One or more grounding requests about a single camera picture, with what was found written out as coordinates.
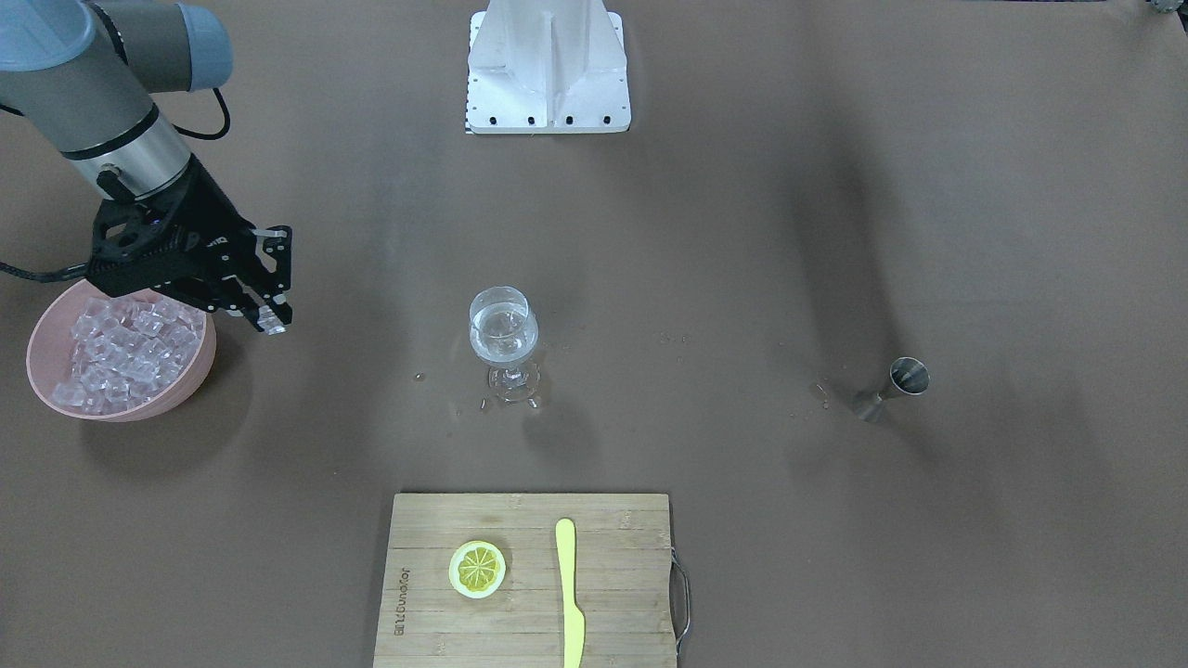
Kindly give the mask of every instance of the cutting board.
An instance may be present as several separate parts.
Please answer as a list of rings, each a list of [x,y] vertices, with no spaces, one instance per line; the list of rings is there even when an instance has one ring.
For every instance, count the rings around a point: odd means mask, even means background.
[[[374,668],[562,668],[562,517],[577,529],[582,668],[676,668],[666,494],[422,493],[392,508]],[[467,541],[504,553],[507,574],[488,598],[450,587]]]

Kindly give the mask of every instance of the knife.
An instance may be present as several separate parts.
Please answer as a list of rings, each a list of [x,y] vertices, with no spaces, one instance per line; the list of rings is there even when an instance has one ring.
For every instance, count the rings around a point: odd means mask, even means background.
[[[582,662],[586,645],[586,616],[574,600],[574,569],[577,560],[577,531],[574,521],[563,517],[557,521],[557,566],[561,568],[561,610],[565,618],[564,668],[577,668]]]

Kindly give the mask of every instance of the cutting board handle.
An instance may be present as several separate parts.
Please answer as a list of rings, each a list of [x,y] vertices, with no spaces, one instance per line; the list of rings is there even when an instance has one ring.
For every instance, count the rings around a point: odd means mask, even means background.
[[[689,637],[689,631],[693,630],[693,595],[689,593],[689,573],[676,556],[676,548],[671,549],[672,568],[676,568],[677,573],[681,574],[681,592],[684,598],[684,629],[676,637],[676,656],[681,658],[681,648],[684,644],[684,639]]]

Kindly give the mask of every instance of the lemon slice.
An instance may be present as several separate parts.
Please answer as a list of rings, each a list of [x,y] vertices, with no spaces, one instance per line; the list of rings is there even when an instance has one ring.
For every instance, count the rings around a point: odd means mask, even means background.
[[[504,582],[507,565],[499,548],[470,541],[454,550],[449,560],[449,584],[467,598],[487,598]]]

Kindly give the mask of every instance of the bowl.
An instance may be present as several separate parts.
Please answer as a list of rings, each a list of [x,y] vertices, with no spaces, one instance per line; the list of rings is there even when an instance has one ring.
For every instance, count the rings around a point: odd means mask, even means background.
[[[133,292],[132,296],[139,301],[151,303],[169,298],[152,290],[140,290],[139,292]],[[61,407],[53,403],[50,399],[53,387],[70,376],[70,353],[75,345],[74,338],[70,335],[70,328],[78,320],[83,304],[90,297],[108,298],[99,288],[95,288],[86,279],[71,285],[50,304],[50,308],[45,309],[42,319],[37,321],[37,327],[33,328],[32,336],[29,338],[29,351],[25,354],[25,371],[29,373],[29,383],[33,386],[33,392],[45,405],[62,415],[82,420],[133,422],[160,415],[166,410],[176,408],[188,399],[198,389],[198,385],[202,385],[207,374],[210,373],[210,365],[215,360],[215,326],[210,314],[206,314],[206,324],[202,327],[202,335],[198,339],[198,351],[194,354],[194,358],[190,359],[189,364],[178,374],[177,380],[147,402],[128,410],[108,415],[86,415],[72,407]]]

